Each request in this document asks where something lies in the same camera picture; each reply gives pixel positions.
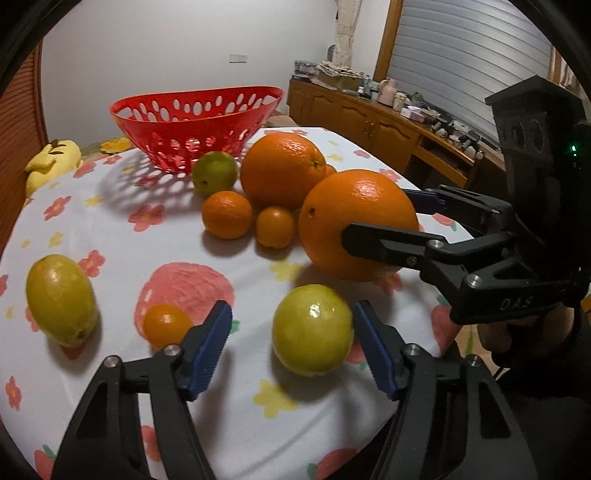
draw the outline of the yellow-green fruit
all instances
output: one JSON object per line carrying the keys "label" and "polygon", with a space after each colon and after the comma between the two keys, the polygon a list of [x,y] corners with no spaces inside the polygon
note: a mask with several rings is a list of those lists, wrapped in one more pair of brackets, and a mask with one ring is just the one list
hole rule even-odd
{"label": "yellow-green fruit", "polygon": [[275,311],[272,341],[277,358],[289,371],[305,377],[327,374],[351,349],[351,310],[324,285],[294,288]]}
{"label": "yellow-green fruit", "polygon": [[39,328],[68,348],[82,345],[98,321],[90,281],[64,255],[48,255],[33,264],[27,275],[27,302]]}

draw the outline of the yellow plush toy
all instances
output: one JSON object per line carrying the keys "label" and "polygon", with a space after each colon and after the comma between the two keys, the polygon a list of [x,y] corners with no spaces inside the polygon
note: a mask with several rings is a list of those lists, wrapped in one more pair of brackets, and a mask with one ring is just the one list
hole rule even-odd
{"label": "yellow plush toy", "polygon": [[25,167],[25,171],[30,172],[25,186],[27,198],[48,181],[81,167],[82,164],[82,154],[78,145],[72,140],[54,140]]}

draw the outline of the orange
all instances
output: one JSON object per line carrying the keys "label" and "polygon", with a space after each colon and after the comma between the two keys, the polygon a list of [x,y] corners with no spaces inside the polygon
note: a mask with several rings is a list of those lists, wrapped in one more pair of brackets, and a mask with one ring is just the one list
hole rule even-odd
{"label": "orange", "polygon": [[419,230],[411,201],[392,180],[379,173],[346,170],[314,187],[300,212],[301,244],[322,271],[360,282],[373,280],[385,266],[353,257],[341,246],[341,232],[352,222]]}
{"label": "orange", "polygon": [[175,305],[154,305],[144,316],[144,335],[156,350],[179,344],[192,326],[189,316]]}
{"label": "orange", "polygon": [[283,207],[267,207],[256,219],[256,241],[263,247],[285,248],[296,234],[296,219]]}
{"label": "orange", "polygon": [[328,165],[328,163],[327,163],[326,164],[326,173],[324,174],[324,178],[330,177],[333,173],[336,173],[336,168],[334,168],[332,165]]}
{"label": "orange", "polygon": [[212,235],[230,240],[244,235],[251,227],[252,207],[236,192],[217,192],[203,202],[203,224]]}
{"label": "orange", "polygon": [[247,152],[240,181],[253,202],[296,210],[325,172],[326,160],[316,145],[299,135],[278,132],[264,136]]}

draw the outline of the white floral tablecloth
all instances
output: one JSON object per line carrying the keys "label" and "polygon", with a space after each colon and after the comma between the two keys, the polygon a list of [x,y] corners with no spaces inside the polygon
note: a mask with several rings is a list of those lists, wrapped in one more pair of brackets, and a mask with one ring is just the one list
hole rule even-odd
{"label": "white floral tablecloth", "polygon": [[[339,171],[374,170],[414,188],[335,133],[280,130],[312,140]],[[272,132],[260,130],[249,143]],[[140,331],[152,304],[178,304],[195,324],[217,299],[233,306],[232,333],[212,383],[190,405],[213,470],[228,480],[321,480],[362,449],[395,410],[377,390],[358,343],[347,363],[323,378],[296,377],[277,362],[272,316],[294,286],[325,283],[351,304],[368,299],[406,341],[435,355],[459,330],[439,292],[415,271],[403,269],[378,284],[327,278],[298,245],[273,253],[257,248],[252,235],[210,236],[201,202],[188,176],[162,174],[140,150],[130,150],[45,185],[24,208],[0,263],[0,414],[42,478],[49,478],[70,416],[101,360],[151,355]],[[420,223],[449,241],[469,238],[445,217],[421,215]],[[102,322],[81,349],[48,340],[27,309],[28,270],[50,253],[79,262],[95,289]],[[146,395],[140,409],[150,470],[165,478]]]}

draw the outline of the cabinet door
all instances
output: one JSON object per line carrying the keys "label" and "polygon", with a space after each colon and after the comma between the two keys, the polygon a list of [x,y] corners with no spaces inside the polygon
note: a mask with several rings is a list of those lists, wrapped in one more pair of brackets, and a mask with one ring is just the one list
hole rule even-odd
{"label": "cabinet door", "polygon": [[310,109],[306,116],[306,127],[324,127],[336,131],[339,123],[340,105],[334,99],[333,92],[313,93],[309,97]]}
{"label": "cabinet door", "polygon": [[292,82],[290,92],[290,117],[298,125],[305,126],[308,95],[306,90],[294,86]]}
{"label": "cabinet door", "polygon": [[404,174],[419,136],[417,131],[401,122],[379,116],[372,122],[369,131],[369,152],[398,173]]}
{"label": "cabinet door", "polygon": [[369,116],[370,110],[353,103],[343,102],[335,132],[367,150],[369,148]]}

